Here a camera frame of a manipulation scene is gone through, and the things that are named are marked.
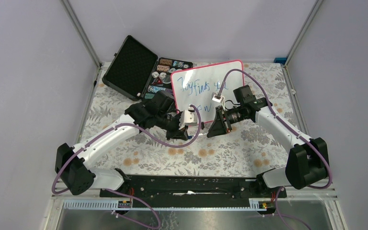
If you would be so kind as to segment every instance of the robotic arm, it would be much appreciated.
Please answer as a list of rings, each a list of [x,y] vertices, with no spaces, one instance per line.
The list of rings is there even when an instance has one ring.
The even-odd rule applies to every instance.
[[[260,193],[287,185],[301,189],[328,176],[321,159],[298,137],[310,140],[328,162],[327,147],[323,139],[312,139],[287,121],[281,123],[277,119],[281,115],[272,114],[266,99],[256,99],[249,86],[240,87],[233,92],[240,106],[229,110],[217,106],[216,118],[207,137],[230,133],[231,124],[251,119],[266,128],[289,153],[285,168],[272,169],[257,175],[257,190]],[[72,147],[67,144],[61,145],[57,150],[55,168],[57,173],[71,156],[78,154],[61,174],[61,179],[71,193],[79,195],[89,188],[116,190],[124,181],[129,180],[121,170],[96,169],[94,164],[121,141],[140,133],[136,126],[142,129],[158,126],[167,131],[167,139],[188,140],[190,138],[187,134],[188,126],[197,124],[197,116],[193,109],[182,111],[175,116],[169,114],[173,103],[174,99],[170,94],[159,91],[153,99],[131,105],[118,120],[90,139]]]

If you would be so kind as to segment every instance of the blue object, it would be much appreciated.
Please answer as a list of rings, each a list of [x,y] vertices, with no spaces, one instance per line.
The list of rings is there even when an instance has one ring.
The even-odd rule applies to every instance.
[[[275,59],[274,59],[274,63],[280,63],[280,64],[283,64],[283,65],[285,65],[285,63],[286,63],[286,61],[287,61],[287,57],[276,57]]]

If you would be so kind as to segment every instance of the open tool case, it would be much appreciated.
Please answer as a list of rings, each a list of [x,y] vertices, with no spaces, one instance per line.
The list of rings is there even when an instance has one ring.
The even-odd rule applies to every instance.
[[[158,58],[132,36],[127,36],[102,81],[133,101],[151,99],[157,91],[173,93],[170,76],[189,69],[192,62]]]

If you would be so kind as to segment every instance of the tabletop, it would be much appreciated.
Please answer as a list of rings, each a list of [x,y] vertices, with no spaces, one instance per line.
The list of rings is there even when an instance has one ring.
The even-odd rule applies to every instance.
[[[211,63],[195,62],[194,66],[209,64]],[[103,69],[106,70],[108,66],[109,63],[106,63]],[[260,82],[276,110],[296,126],[297,119],[280,64],[244,63],[243,67],[244,71]],[[134,103],[104,85],[104,73],[105,71],[95,91],[82,140],[110,125]],[[258,86],[246,76],[245,84],[251,87],[257,98],[263,97]],[[210,123],[206,124],[204,132],[209,125]],[[193,144],[182,149],[162,146],[141,133],[109,151],[95,166],[102,169],[120,168],[126,174],[237,177],[255,177],[274,167],[285,166],[288,153],[267,130],[252,120],[234,124],[232,128],[232,132],[224,136],[200,136]],[[194,134],[195,129],[189,128],[189,135]],[[165,131],[162,129],[154,127],[150,129],[150,133],[166,141]],[[178,145],[184,141],[170,140],[169,143]]]

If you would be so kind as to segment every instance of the whiteboard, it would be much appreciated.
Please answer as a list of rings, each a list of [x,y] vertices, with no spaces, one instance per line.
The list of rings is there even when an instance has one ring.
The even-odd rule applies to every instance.
[[[171,79],[177,109],[183,111],[193,104],[201,113],[201,121],[213,121],[215,107],[220,103],[212,101],[212,93],[218,93],[226,73],[231,69],[243,70],[242,61],[234,60],[174,72]],[[241,72],[231,72],[226,80],[222,96],[225,97],[225,100],[232,100],[236,103],[233,90],[243,86],[244,83],[244,76]]]

